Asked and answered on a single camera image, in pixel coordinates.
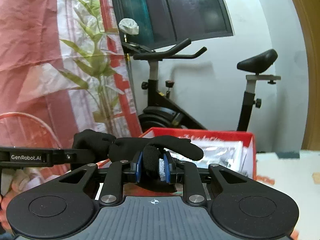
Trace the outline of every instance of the plastic packaging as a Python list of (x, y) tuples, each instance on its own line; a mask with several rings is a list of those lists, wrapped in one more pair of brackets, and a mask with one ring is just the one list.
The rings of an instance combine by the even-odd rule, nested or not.
[(204, 157), (199, 161), (192, 161), (180, 154), (169, 150), (173, 158), (193, 162), (198, 168), (208, 168), (211, 163), (217, 163), (233, 171), (241, 170), (241, 156), (243, 149), (242, 141), (199, 141), (192, 140), (193, 144), (200, 147)]
[(138, 35), (139, 34), (139, 26), (133, 19), (124, 18), (119, 23), (119, 29), (130, 35)]

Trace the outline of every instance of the window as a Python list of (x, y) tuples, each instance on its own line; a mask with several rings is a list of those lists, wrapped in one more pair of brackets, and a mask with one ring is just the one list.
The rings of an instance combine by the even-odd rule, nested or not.
[(232, 36), (223, 0), (113, 0), (118, 23), (134, 19), (140, 32), (129, 41), (153, 49), (193, 41)]

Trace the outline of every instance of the adjustment knob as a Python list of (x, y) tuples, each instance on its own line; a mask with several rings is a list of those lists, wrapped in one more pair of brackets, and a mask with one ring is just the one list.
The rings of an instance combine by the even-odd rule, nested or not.
[(167, 81), (165, 82), (165, 86), (166, 86), (167, 88), (173, 88), (173, 85), (174, 85), (174, 82), (171, 81), (171, 80), (167, 80)]
[(262, 99), (261, 98), (257, 98), (257, 100), (255, 101), (256, 108), (260, 108), (261, 104), (262, 104)]
[(148, 89), (148, 82), (142, 82), (142, 84), (141, 84), (141, 88), (143, 89), (143, 90), (147, 90)]

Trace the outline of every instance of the bike handlebar grip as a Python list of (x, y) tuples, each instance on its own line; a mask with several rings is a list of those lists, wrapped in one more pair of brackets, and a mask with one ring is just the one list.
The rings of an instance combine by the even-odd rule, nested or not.
[(183, 50), (185, 47), (191, 44), (190, 39), (185, 39), (179, 44), (175, 45), (171, 49), (163, 52), (153, 52), (153, 53), (137, 53), (133, 55), (134, 60), (162, 60), (168, 58)]
[(199, 56), (201, 56), (202, 54), (204, 54), (208, 49), (206, 47), (202, 47), (198, 52), (196, 52), (193, 55), (173, 55), (171, 57), (168, 57), (170, 59), (194, 59), (197, 58)]

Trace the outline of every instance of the wooden door frame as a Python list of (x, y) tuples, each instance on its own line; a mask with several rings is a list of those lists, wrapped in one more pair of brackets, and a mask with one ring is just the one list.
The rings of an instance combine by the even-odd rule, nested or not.
[(292, 1), (300, 20), (308, 57), (309, 104), (302, 149), (320, 150), (320, 0)]

